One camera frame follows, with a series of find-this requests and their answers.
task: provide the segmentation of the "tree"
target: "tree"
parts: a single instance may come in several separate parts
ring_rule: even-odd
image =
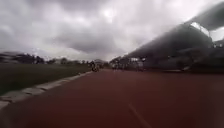
[[[86,64],[86,61],[85,60],[82,60],[82,64]]]
[[[49,61],[47,61],[47,64],[54,64],[55,63],[55,59],[51,59]]]
[[[43,58],[41,58],[41,57],[39,57],[39,56],[37,56],[36,58],[35,58],[35,63],[36,64],[44,64],[44,59]]]
[[[62,58],[61,59],[61,64],[67,64],[67,62],[68,62],[67,58]]]
[[[73,61],[73,64],[74,64],[74,65],[79,65],[80,62],[79,62],[78,60],[74,60],[74,61]]]
[[[26,64],[34,64],[35,63],[35,57],[30,54],[21,54],[18,55],[15,60],[21,62],[21,63],[26,63]]]

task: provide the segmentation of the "green grass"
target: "green grass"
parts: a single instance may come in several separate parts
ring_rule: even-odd
[[[0,64],[0,94],[89,70],[87,66]]]

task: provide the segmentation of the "running track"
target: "running track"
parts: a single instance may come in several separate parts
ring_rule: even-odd
[[[224,76],[103,70],[6,107],[0,128],[223,128]]]

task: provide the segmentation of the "sky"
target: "sky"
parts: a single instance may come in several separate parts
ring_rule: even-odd
[[[110,60],[220,1],[0,0],[0,52]]]

